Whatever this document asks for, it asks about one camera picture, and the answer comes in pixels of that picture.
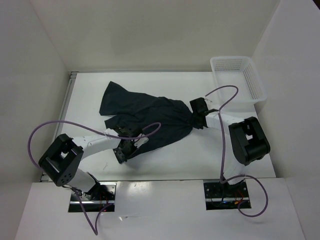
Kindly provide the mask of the dark navy shorts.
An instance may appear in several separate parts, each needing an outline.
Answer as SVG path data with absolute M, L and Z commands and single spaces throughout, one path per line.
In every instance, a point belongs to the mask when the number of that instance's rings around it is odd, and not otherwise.
M 111 116 L 104 121 L 107 129 L 143 129 L 150 124 L 161 123 L 160 129 L 148 138 L 148 142 L 127 155 L 126 160 L 177 142 L 196 127 L 193 114 L 183 101 L 130 92 L 112 81 L 103 94 L 99 114 Z

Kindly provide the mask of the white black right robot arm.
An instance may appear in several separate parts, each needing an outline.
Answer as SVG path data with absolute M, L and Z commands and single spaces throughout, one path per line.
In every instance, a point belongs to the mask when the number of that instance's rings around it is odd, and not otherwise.
M 219 191 L 223 196 L 230 197 L 237 191 L 237 184 L 247 177 L 245 168 L 270 153 L 269 141 L 254 116 L 241 118 L 209 109 L 203 97 L 191 100 L 190 106 L 191 122 L 196 128 L 221 131 Z

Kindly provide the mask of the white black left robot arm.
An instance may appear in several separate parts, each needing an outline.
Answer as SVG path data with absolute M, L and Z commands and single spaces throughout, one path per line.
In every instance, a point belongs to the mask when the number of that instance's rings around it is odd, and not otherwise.
M 58 187 L 74 188 L 89 200 L 107 191 L 89 172 L 79 169 L 80 162 L 89 156 L 112 150 L 120 164 L 126 162 L 149 138 L 140 128 L 120 126 L 108 128 L 102 134 L 82 137 L 59 135 L 38 161 L 40 168 Z

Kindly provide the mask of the white perforated plastic basket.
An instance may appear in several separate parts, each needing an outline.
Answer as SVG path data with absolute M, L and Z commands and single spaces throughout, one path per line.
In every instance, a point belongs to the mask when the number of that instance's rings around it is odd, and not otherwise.
M 216 87 L 233 85 L 238 88 L 238 94 L 231 101 L 232 104 L 254 105 L 267 99 L 258 70 L 250 57 L 212 57 L 210 66 Z

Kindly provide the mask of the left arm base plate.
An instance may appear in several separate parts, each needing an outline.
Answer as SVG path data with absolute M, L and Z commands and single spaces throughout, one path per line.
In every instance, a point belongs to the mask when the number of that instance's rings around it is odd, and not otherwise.
M 79 198 L 87 213 L 114 212 L 115 211 L 115 198 L 116 198 L 116 182 L 105 181 L 100 183 L 102 191 L 90 196 L 77 190 Z

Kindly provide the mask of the aluminium table edge rail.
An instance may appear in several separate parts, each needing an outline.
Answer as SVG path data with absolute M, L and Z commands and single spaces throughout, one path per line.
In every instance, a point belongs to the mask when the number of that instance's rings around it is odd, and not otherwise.
M 61 110 L 60 110 L 60 114 L 59 114 L 58 120 L 65 120 L 66 112 L 68 110 L 69 102 L 70 102 L 70 99 L 71 99 L 71 95 L 72 95 L 72 91 L 73 91 L 73 88 L 74 88 L 74 85 L 75 85 L 75 80 L 77 78 L 77 75 L 78 75 L 78 71 L 72 71 L 70 73 L 67 89 L 66 89 L 66 92 L 65 92 L 65 95 L 64 95 L 64 99 L 63 99 L 63 103 L 62 103 L 62 107 L 61 107 Z M 54 134 L 53 134 L 52 142 L 61 133 L 61 128 L 62 127 L 60 127 L 60 123 L 57 123 L 56 127 L 55 127 Z M 49 176 L 45 172 L 43 172 L 39 182 L 48 183 L 48 182 L 52 182 L 52 181 L 50 180 Z

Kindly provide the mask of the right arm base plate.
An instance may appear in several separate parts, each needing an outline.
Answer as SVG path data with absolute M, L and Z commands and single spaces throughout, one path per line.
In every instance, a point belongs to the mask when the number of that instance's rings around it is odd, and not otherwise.
M 250 209 L 251 203 L 247 184 L 244 180 L 230 185 L 221 184 L 218 180 L 207 180 L 203 182 L 205 206 L 207 211 Z

